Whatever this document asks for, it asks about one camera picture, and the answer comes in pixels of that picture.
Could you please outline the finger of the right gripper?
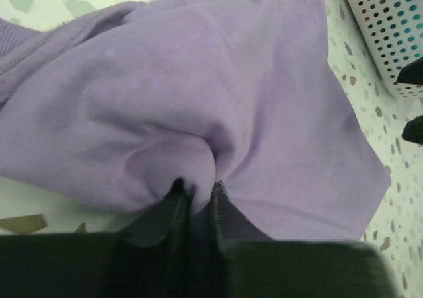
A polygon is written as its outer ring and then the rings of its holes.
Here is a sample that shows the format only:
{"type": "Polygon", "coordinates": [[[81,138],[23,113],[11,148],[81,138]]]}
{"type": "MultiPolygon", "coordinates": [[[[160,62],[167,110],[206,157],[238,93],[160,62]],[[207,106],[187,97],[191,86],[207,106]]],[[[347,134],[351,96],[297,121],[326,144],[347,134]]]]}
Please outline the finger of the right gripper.
{"type": "Polygon", "coordinates": [[[422,84],[423,83],[423,58],[419,58],[403,67],[397,76],[397,83],[422,84]]]}
{"type": "Polygon", "coordinates": [[[423,144],[423,115],[406,123],[401,134],[403,140],[418,145],[423,144]]]}

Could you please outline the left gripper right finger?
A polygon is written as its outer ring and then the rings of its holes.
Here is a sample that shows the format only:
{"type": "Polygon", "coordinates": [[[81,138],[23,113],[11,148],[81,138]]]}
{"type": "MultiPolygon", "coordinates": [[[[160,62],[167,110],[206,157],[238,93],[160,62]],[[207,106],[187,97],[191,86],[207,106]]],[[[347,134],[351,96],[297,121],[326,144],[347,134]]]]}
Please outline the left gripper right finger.
{"type": "Polygon", "coordinates": [[[230,201],[222,182],[211,199],[212,297],[391,297],[383,259],[362,242],[276,241],[230,201]]]}

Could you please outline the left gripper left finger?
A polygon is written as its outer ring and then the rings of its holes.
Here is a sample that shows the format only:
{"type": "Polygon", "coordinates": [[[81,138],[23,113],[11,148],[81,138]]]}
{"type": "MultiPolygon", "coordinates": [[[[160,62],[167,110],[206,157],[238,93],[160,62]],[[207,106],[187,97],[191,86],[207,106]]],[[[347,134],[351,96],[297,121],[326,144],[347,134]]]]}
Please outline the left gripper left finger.
{"type": "Polygon", "coordinates": [[[2,297],[186,297],[181,180],[117,232],[1,237],[2,297]]]}

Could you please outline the purple t shirt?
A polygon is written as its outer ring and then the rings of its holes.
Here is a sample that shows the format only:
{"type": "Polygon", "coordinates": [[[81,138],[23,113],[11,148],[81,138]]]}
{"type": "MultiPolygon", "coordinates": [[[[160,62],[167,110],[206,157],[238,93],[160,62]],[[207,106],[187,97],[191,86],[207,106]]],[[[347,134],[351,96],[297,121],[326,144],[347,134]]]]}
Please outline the purple t shirt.
{"type": "Polygon", "coordinates": [[[324,0],[154,0],[1,22],[1,176],[114,211],[213,185],[275,239],[364,233],[391,180],[327,62],[324,0]]]}

